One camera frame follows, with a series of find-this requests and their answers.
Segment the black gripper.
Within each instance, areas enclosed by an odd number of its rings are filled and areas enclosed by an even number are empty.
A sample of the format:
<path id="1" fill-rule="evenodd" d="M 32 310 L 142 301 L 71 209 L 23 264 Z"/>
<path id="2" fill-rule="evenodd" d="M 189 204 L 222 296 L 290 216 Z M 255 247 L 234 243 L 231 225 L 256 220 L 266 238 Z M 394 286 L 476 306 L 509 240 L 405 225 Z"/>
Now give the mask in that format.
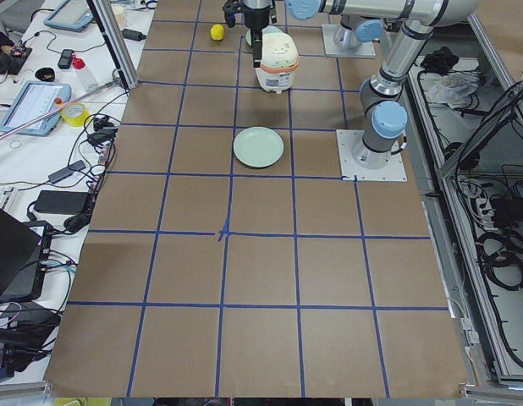
<path id="1" fill-rule="evenodd" d="M 244 15 L 244 24 L 251 29 L 253 67 L 259 68 L 262 60 L 262 31 L 277 23 L 276 4 L 271 0 L 228 0 L 223 5 L 224 20 L 229 28 L 236 25 L 236 15 Z"/>

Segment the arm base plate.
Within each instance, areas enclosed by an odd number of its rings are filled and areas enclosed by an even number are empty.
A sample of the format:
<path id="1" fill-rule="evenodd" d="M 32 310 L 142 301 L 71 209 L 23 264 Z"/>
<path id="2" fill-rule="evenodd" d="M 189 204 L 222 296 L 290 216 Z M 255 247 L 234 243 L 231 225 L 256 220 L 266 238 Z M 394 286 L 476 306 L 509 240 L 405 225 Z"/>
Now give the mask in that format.
<path id="1" fill-rule="evenodd" d="M 374 58 L 375 34 L 360 27 L 349 30 L 342 25 L 324 24 L 322 39 L 325 55 L 331 58 Z"/>
<path id="2" fill-rule="evenodd" d="M 406 182 L 407 176 L 399 142 L 390 151 L 374 152 L 363 144 L 363 130 L 338 129 L 341 178 L 358 182 Z"/>

